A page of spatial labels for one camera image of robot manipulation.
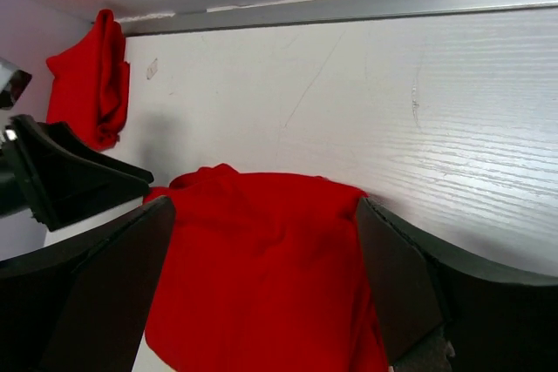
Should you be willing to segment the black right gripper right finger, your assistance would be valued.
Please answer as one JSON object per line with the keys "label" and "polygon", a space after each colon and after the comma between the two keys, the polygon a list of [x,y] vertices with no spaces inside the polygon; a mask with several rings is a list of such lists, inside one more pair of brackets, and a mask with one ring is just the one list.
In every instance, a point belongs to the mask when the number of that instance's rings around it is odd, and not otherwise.
{"label": "black right gripper right finger", "polygon": [[554,276],[472,254],[370,198],[357,232],[391,370],[556,370]]}

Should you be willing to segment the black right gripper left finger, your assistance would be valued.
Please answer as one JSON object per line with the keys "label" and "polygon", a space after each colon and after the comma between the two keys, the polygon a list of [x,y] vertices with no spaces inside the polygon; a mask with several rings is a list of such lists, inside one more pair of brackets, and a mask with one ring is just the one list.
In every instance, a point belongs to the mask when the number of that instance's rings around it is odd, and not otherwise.
{"label": "black right gripper left finger", "polygon": [[1,263],[3,371],[130,371],[170,243],[159,197]]}

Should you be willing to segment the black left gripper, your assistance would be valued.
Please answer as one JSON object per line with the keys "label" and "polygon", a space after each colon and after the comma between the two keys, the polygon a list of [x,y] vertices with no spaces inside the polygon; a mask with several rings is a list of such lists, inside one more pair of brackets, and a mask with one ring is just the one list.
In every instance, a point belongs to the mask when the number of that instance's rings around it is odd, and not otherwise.
{"label": "black left gripper", "polygon": [[1,131],[1,217],[31,210],[48,230],[145,197],[151,172],[96,152],[66,123],[20,114]]}

